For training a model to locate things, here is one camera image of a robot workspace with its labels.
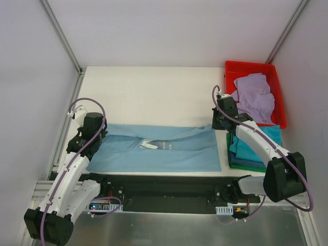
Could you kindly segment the light blue printed t-shirt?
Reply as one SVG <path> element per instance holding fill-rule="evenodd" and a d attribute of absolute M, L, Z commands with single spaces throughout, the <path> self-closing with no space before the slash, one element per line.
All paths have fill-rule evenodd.
<path fill-rule="evenodd" d="M 87 171 L 220 172 L 216 134 L 210 125 L 166 127 L 109 124 Z"/>

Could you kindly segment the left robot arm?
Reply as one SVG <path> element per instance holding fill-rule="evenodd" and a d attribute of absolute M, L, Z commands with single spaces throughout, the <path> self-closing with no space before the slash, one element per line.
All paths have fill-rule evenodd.
<path fill-rule="evenodd" d="M 93 198 L 104 199 L 108 186 L 86 180 L 74 188 L 98 151 L 107 133 L 107 122 L 101 113 L 86 113 L 77 134 L 68 142 L 65 160 L 51 188 L 36 209 L 28 209 L 24 221 L 31 238 L 43 244 L 66 245 L 74 223 Z"/>

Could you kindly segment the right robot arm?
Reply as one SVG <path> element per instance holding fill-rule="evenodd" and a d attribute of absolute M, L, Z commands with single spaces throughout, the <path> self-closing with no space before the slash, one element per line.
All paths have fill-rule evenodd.
<path fill-rule="evenodd" d="M 227 193 L 236 202 L 243 202 L 249 194 L 268 197 L 273 202 L 289 201 L 301 193 L 309 193 L 305 160 L 299 152 L 290 152 L 275 143 L 246 113 L 239 114 L 231 96 L 212 98 L 212 127 L 226 130 L 248 147 L 265 165 L 263 176 L 246 175 L 234 179 Z"/>

